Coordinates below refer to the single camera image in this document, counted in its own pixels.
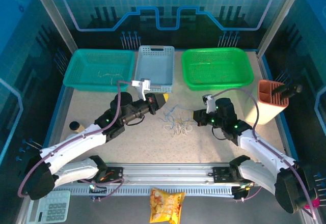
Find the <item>light blue plastic basket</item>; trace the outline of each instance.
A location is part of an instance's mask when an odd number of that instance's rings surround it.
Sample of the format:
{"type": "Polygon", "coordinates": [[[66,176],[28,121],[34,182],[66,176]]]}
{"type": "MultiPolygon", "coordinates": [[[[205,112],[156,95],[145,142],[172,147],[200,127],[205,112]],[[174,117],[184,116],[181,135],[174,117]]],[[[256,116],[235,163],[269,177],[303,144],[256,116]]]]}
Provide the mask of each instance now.
{"type": "MultiPolygon", "coordinates": [[[[130,81],[133,67],[133,51],[78,49],[71,57],[63,84],[81,91],[117,92],[117,81],[130,81]]],[[[127,87],[120,85],[123,92],[127,87]]]]}
{"type": "Polygon", "coordinates": [[[151,92],[172,92],[174,77],[174,47],[140,46],[135,80],[151,79],[151,92]]]}

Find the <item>green plastic basket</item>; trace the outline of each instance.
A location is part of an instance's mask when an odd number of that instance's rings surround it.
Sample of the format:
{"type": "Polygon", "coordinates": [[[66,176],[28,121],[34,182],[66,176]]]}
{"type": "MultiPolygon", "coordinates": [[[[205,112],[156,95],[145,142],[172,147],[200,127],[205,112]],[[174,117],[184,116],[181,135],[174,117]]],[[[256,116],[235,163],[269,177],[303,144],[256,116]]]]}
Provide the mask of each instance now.
{"type": "MultiPolygon", "coordinates": [[[[133,51],[78,49],[71,57],[63,84],[81,91],[117,92],[117,81],[130,81],[133,67],[133,51]]],[[[127,87],[120,84],[122,92],[127,87]]]]}
{"type": "Polygon", "coordinates": [[[182,55],[182,70],[195,91],[240,88],[254,80],[247,54],[235,47],[189,49],[182,55]]]}

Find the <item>chip bag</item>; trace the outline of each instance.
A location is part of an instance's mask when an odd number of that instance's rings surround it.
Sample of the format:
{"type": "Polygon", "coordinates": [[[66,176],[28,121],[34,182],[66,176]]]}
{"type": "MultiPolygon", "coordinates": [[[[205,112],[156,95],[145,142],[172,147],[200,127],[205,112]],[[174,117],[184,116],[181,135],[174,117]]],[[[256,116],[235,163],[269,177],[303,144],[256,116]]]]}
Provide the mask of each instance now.
{"type": "Polygon", "coordinates": [[[168,221],[170,224],[180,224],[181,207],[185,192],[168,193],[157,188],[151,191],[150,223],[168,221]]]}

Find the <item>speckled tabletop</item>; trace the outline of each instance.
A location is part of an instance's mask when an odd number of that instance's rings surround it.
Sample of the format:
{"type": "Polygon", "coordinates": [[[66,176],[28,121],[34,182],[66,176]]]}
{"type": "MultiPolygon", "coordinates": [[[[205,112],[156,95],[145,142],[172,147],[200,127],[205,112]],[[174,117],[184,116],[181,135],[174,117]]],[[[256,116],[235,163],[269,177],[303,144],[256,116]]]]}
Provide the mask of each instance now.
{"type": "MultiPolygon", "coordinates": [[[[125,127],[125,132],[116,139],[94,148],[76,160],[85,159],[91,155],[99,155],[105,162],[229,162],[240,155],[248,155],[257,161],[249,152],[236,146],[231,141],[219,141],[213,137],[211,127],[193,126],[188,135],[173,137],[173,131],[165,130],[168,124],[160,120],[164,118],[164,112],[168,112],[176,104],[197,110],[205,108],[202,96],[216,94],[218,91],[191,91],[185,84],[181,67],[181,51],[175,53],[175,77],[173,93],[169,94],[169,100],[157,115],[146,114],[145,120],[138,126],[125,127]]],[[[252,91],[262,75],[254,52],[247,52],[255,75],[254,82],[244,87],[252,91]]],[[[129,86],[127,91],[138,100],[136,89],[129,86]]],[[[94,123],[94,120],[110,108],[110,102],[115,93],[81,92],[74,90],[66,117],[64,129],[61,135],[63,141],[71,131],[69,123],[78,121],[85,127],[94,123]]],[[[243,119],[242,108],[248,96],[240,91],[226,92],[224,97],[229,97],[234,104],[235,112],[239,119],[243,119]]],[[[181,116],[191,116],[191,112],[179,110],[181,116]]],[[[275,120],[266,125],[258,125],[257,132],[272,146],[284,152],[279,131],[275,120]]],[[[216,135],[223,137],[217,129],[216,135]]]]}

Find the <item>white calculator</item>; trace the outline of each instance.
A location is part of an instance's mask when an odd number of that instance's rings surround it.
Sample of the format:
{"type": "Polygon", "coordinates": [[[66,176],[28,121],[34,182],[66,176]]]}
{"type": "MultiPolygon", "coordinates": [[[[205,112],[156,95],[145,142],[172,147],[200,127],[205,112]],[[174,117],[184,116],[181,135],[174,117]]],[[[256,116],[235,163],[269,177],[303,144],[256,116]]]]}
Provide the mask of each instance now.
{"type": "Polygon", "coordinates": [[[30,202],[27,224],[59,223],[67,219],[70,191],[52,191],[30,202]]]}

